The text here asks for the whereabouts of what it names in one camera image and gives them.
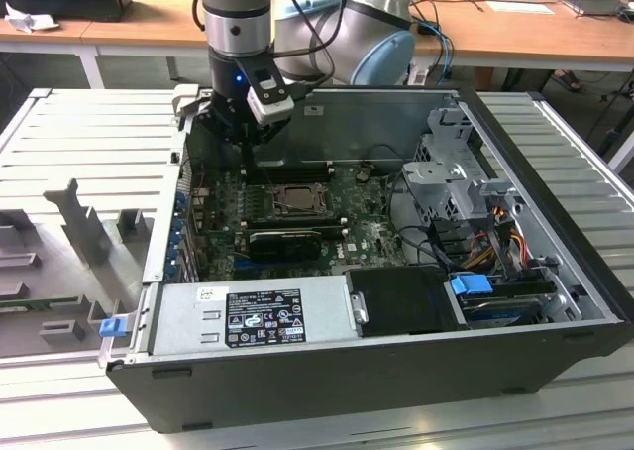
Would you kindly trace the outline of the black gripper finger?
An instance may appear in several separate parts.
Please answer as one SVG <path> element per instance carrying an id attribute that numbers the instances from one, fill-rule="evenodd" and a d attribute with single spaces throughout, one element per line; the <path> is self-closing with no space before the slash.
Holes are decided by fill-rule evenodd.
<path id="1" fill-rule="evenodd" d="M 250 179 L 256 179 L 259 175 L 259 166 L 255 160 L 257 147 L 269 143 L 288 124 L 288 120 L 281 120 L 269 125 L 260 125 L 253 122 L 250 125 Z"/>
<path id="2" fill-rule="evenodd" d="M 217 160 L 225 167 L 251 171 L 251 125 L 244 108 L 224 97 L 180 101 L 180 123 L 189 120 L 193 149 L 207 166 Z"/>

